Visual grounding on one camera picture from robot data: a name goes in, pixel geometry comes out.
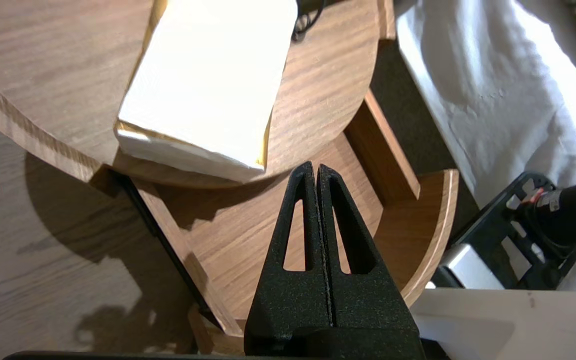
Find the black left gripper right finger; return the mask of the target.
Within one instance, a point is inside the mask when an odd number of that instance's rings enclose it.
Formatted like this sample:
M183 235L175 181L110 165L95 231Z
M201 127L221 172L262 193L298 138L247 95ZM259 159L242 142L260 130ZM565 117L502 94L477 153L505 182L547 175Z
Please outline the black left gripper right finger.
M329 351L419 351L418 326L342 176L317 171L329 326L317 341Z

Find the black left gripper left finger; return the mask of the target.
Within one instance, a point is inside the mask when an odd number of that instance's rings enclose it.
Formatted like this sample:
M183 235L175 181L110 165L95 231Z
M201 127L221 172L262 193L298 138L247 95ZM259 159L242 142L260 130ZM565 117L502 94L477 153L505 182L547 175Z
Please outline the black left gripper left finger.
M295 205L302 203L304 271L284 268ZM306 337L332 323L329 269L313 164L289 176L244 328L246 354L305 354Z

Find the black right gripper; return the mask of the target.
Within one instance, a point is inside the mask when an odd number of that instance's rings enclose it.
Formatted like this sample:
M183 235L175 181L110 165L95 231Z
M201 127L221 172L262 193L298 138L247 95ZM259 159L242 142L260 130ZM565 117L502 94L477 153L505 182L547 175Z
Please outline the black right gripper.
M557 247L576 245L576 185L555 189L542 174L522 173L449 241L446 285L557 290L576 263L576 246L551 259L530 230Z

